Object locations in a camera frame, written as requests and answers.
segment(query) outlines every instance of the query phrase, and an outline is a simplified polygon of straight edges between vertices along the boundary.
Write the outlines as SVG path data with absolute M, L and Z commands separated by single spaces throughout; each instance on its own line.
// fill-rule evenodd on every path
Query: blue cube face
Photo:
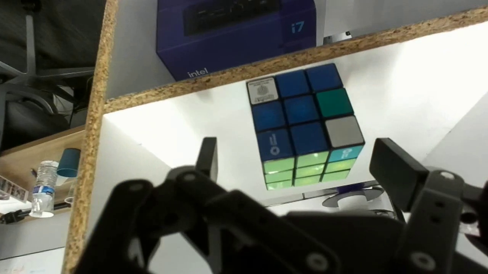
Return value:
M 287 120 L 290 125 L 319 119 L 319 111 L 313 96 L 292 97 L 285 102 Z
M 279 100 L 255 105 L 253 117 L 258 131 L 281 128 L 285 125 L 285 116 Z
M 296 155 L 330 149 L 324 126 L 319 122 L 292 126 L 290 131 Z
M 339 71 L 334 64 L 307 70 L 313 91 L 324 91 L 342 87 Z
M 247 84 L 266 189 L 346 180 L 365 138 L 334 64 Z
M 287 129 L 260 132 L 258 145 L 264 161 L 293 157 L 293 148 Z
M 310 93 L 307 76 L 304 71 L 293 71 L 276 76 L 276 85 L 281 97 L 292 97 Z

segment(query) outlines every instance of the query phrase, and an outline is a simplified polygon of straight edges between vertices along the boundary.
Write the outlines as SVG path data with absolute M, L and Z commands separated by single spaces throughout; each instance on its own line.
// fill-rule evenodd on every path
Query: black chair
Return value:
M 37 70 L 34 17 L 40 0 L 22 0 L 26 12 L 26 71 L 0 61 L 0 149 L 12 148 L 70 128 L 69 119 L 58 114 L 55 96 L 67 102 L 75 97 L 60 85 L 77 78 L 90 78 L 93 67 Z

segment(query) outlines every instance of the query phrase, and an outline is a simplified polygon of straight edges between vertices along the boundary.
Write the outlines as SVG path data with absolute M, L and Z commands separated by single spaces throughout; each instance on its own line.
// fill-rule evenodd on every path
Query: cube sticker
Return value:
M 365 146 L 336 64 L 247 82 L 269 190 L 346 180 Z

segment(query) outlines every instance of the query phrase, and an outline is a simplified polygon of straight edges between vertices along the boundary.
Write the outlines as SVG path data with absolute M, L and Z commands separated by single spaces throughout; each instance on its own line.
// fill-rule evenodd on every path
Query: rubik's cube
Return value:
M 365 138 L 334 64 L 247 82 L 269 190 L 345 180 Z

